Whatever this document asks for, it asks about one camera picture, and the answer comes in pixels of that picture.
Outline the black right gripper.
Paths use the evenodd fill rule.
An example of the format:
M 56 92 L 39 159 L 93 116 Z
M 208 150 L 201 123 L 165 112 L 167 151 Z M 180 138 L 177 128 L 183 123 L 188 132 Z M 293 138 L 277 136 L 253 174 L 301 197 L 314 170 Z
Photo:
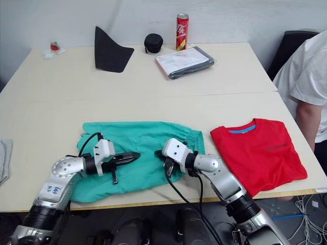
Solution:
M 179 164 L 172 158 L 166 157 L 162 154 L 162 150 L 157 150 L 154 155 L 160 160 L 164 160 L 164 169 L 166 177 L 172 177 L 179 171 Z

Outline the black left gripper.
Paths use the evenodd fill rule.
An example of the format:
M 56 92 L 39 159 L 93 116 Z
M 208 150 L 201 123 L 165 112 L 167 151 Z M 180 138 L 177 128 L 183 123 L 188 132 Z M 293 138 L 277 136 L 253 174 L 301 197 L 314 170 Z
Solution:
M 111 173 L 112 184 L 116 185 L 118 184 L 118 178 L 116 176 L 117 167 L 133 162 L 137 160 L 140 156 L 140 153 L 137 152 L 125 152 L 116 154 L 110 161 L 102 163 L 102 171 L 103 173 Z

